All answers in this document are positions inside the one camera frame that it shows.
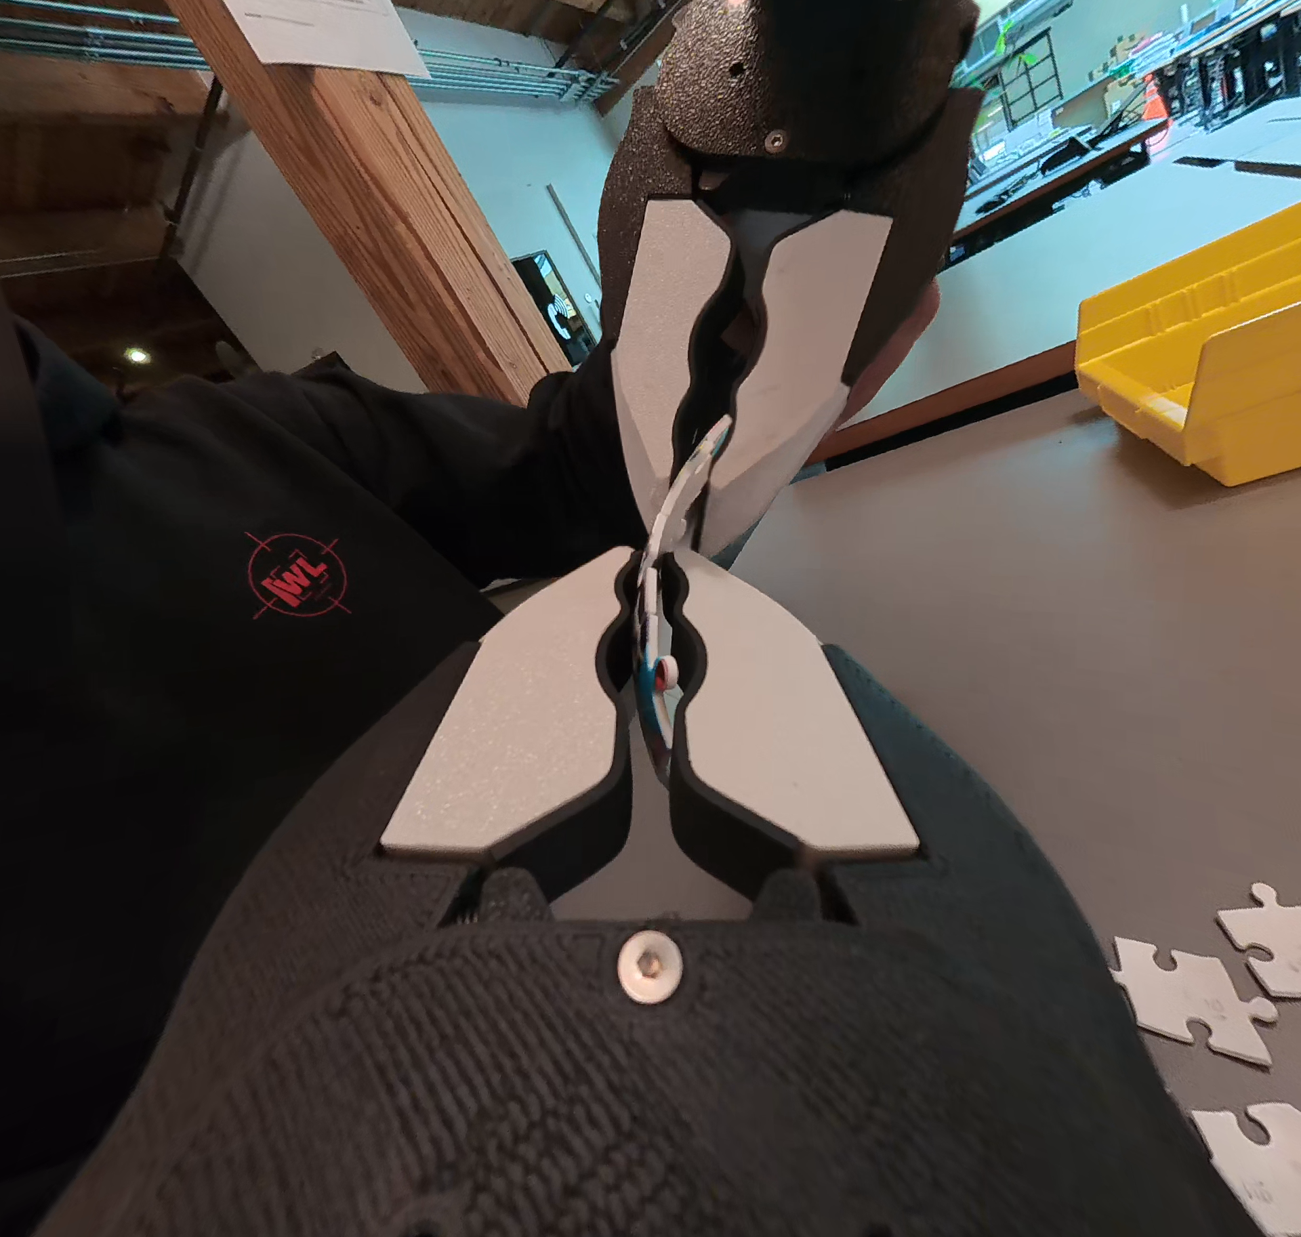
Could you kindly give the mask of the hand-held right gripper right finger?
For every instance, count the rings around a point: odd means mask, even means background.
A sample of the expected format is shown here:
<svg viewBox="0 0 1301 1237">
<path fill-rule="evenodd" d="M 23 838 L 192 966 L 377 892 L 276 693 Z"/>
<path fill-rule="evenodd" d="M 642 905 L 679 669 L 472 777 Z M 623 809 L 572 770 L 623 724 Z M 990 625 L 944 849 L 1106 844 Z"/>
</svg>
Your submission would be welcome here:
<svg viewBox="0 0 1301 1237">
<path fill-rule="evenodd" d="M 777 870 L 919 859 L 824 642 L 698 548 L 667 558 L 679 849 L 755 899 Z"/>
</svg>

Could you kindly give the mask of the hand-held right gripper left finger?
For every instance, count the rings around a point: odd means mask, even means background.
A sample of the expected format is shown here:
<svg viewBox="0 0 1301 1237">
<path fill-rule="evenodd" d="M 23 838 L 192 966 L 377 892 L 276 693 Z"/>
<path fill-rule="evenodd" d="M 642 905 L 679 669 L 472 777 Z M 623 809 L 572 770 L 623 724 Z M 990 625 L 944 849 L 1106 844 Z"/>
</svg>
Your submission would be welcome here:
<svg viewBox="0 0 1301 1237">
<path fill-rule="evenodd" d="M 632 548 L 502 615 L 467 662 L 386 831 L 386 859 L 523 866 L 575 892 L 631 844 L 631 578 Z"/>
</svg>

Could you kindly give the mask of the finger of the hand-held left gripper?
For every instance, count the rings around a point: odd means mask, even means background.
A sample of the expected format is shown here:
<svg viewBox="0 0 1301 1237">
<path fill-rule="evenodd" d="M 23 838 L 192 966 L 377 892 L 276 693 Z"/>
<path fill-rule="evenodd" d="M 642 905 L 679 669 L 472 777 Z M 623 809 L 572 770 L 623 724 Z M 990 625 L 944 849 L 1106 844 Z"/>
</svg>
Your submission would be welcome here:
<svg viewBox="0 0 1301 1237">
<path fill-rule="evenodd" d="M 707 475 L 701 553 L 742 539 L 843 412 L 843 366 L 886 234 L 893 220 L 880 215 L 835 211 L 768 242 L 759 354 L 735 384 L 735 427 Z"/>
<path fill-rule="evenodd" d="M 694 337 L 721 298 L 729 234 L 698 200 L 650 200 L 631 274 L 623 327 L 611 349 L 631 485 L 655 530 L 679 475 L 679 407 L 694 393 Z"/>
</svg>

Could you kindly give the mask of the curved assembled puzzle section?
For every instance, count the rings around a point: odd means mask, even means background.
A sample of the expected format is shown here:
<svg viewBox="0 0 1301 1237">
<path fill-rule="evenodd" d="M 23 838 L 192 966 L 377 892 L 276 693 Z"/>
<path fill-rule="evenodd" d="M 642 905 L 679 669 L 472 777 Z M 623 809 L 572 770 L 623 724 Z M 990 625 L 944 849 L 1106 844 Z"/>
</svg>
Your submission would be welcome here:
<svg viewBox="0 0 1301 1237">
<path fill-rule="evenodd" d="M 712 462 L 726 447 L 735 419 L 721 412 L 707 440 L 694 447 L 684 474 L 672 475 L 642 558 L 640 558 L 640 599 L 632 599 L 632 698 L 640 698 L 640 724 L 655 759 L 656 785 L 672 777 L 672 721 L 684 699 L 684 676 L 672 655 L 672 625 L 661 602 L 661 558 L 698 543 L 701 503 L 712 483 Z"/>
</svg>

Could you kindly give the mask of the pile of white puzzle pieces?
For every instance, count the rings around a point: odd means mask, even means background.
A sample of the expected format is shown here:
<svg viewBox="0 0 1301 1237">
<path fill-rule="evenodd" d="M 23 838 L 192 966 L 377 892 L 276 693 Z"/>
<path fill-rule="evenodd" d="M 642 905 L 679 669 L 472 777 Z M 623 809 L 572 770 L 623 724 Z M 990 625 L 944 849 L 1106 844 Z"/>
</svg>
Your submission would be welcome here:
<svg viewBox="0 0 1301 1237">
<path fill-rule="evenodd" d="M 1286 905 L 1275 887 L 1252 882 L 1250 905 L 1225 905 L 1225 938 L 1245 956 L 1252 993 L 1239 993 L 1219 956 L 1161 948 L 1145 938 L 1116 938 L 1116 968 L 1130 1017 L 1151 1035 L 1203 1049 L 1239 1065 L 1273 1069 L 1265 1028 L 1275 1028 L 1282 1004 L 1301 999 L 1301 905 Z M 1295 1102 L 1252 1102 L 1245 1112 L 1189 1112 L 1219 1180 L 1250 1206 L 1257 1234 L 1301 1234 L 1301 1112 Z"/>
</svg>

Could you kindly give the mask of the person's left forearm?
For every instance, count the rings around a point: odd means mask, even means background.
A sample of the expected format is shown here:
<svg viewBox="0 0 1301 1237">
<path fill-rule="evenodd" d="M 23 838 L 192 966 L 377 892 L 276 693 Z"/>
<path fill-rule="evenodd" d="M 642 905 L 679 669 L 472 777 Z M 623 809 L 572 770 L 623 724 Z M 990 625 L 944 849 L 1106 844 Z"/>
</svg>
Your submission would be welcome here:
<svg viewBox="0 0 1301 1237">
<path fill-rule="evenodd" d="M 631 485 L 611 349 L 526 405 L 430 393 L 397 511 L 472 584 L 561 578 L 650 539 Z"/>
</svg>

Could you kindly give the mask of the person's left hand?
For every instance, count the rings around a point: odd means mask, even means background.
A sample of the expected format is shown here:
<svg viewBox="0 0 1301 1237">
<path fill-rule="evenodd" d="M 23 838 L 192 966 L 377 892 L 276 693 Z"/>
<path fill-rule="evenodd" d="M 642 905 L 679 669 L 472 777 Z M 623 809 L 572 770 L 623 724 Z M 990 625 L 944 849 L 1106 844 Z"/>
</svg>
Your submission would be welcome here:
<svg viewBox="0 0 1301 1237">
<path fill-rule="evenodd" d="M 846 405 L 835 427 L 843 427 L 854 412 L 862 412 L 880 393 L 880 384 L 900 369 L 900 360 L 932 329 L 934 310 L 940 310 L 940 284 L 932 276 L 911 315 L 886 337 L 874 366 L 854 379 Z"/>
</svg>

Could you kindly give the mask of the grey table with wooden edge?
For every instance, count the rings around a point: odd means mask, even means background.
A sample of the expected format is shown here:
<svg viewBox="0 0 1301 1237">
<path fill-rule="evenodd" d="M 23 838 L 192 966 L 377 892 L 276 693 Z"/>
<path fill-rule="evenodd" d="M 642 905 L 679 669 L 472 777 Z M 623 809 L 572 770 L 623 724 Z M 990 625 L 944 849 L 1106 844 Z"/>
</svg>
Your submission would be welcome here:
<svg viewBox="0 0 1301 1237">
<path fill-rule="evenodd" d="M 862 452 L 1074 377 L 1077 306 L 1295 203 L 1301 103 L 1265 103 L 940 274 L 940 310 L 807 462 Z"/>
</svg>

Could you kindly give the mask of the black workbench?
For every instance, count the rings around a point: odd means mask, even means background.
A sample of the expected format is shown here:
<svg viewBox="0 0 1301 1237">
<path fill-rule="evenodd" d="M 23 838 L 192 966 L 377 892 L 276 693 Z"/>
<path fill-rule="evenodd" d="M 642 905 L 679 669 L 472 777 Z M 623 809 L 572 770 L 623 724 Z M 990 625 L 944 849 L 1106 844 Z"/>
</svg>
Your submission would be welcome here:
<svg viewBox="0 0 1301 1237">
<path fill-rule="evenodd" d="M 1059 171 L 1040 171 L 1029 184 L 1020 192 L 990 192 L 978 200 L 969 200 L 956 220 L 956 234 L 949 242 L 969 242 L 977 234 L 1014 220 L 1020 211 L 1031 211 L 1031 203 L 1059 203 L 1069 200 L 1074 192 L 1084 192 L 1086 178 L 1097 178 L 1106 167 L 1137 167 L 1151 156 L 1151 140 L 1168 130 L 1168 119 L 1151 119 L 1151 120 L 1130 120 L 1125 130 L 1097 140 L 1097 149 L 1086 156 L 1074 156 L 1062 159 Z"/>
</svg>

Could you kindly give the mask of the metal conduit pipes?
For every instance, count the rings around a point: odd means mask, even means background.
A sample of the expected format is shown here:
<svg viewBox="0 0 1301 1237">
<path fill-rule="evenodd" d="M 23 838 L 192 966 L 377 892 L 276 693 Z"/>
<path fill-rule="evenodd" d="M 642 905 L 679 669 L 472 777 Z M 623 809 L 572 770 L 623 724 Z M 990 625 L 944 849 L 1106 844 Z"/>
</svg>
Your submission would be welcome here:
<svg viewBox="0 0 1301 1237">
<path fill-rule="evenodd" d="M 209 74 L 207 52 L 176 16 L 68 0 L 0 0 L 0 48 L 19 58 Z M 583 108 L 614 92 L 614 74 L 561 63 L 480 58 L 447 48 L 419 48 L 419 63 L 422 74 L 408 74 L 416 92 L 536 99 Z"/>
</svg>

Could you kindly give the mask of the person's black sweatshirt torso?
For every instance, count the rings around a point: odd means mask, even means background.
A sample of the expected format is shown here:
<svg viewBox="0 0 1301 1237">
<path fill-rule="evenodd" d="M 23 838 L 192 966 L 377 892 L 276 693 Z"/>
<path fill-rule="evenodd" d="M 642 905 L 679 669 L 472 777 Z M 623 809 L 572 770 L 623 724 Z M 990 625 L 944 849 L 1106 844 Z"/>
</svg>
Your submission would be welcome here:
<svg viewBox="0 0 1301 1237">
<path fill-rule="evenodd" d="M 220 899 L 297 792 L 548 548 L 526 407 L 353 366 L 121 405 L 3 310 L 3 1234 L 107 1134 Z"/>
</svg>

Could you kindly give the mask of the yellow plastic bin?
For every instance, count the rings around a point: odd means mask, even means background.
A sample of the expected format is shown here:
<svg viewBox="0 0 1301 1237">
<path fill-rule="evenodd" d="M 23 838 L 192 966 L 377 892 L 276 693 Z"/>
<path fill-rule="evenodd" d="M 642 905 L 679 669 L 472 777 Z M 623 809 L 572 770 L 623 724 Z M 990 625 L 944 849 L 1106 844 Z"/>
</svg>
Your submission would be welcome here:
<svg viewBox="0 0 1301 1237">
<path fill-rule="evenodd" d="M 1301 468 L 1301 203 L 1077 306 L 1077 390 L 1225 485 Z"/>
</svg>

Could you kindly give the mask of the white paper notice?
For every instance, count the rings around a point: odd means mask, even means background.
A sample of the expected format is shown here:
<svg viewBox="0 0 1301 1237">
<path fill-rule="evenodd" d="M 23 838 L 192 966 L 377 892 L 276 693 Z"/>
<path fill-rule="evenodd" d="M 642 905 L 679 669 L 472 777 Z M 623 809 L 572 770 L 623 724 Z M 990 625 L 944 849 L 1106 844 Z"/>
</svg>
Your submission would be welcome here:
<svg viewBox="0 0 1301 1237">
<path fill-rule="evenodd" d="M 430 78 L 397 0 L 223 0 L 259 63 Z"/>
</svg>

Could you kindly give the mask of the wooden post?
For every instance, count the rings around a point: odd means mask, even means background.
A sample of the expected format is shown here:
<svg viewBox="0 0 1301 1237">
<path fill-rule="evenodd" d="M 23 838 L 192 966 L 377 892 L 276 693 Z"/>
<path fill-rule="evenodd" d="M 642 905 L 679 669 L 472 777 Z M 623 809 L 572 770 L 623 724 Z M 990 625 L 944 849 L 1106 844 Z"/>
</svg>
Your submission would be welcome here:
<svg viewBox="0 0 1301 1237">
<path fill-rule="evenodd" d="M 400 74 L 264 63 L 223 0 L 167 0 L 430 390 L 523 405 L 572 369 Z"/>
</svg>

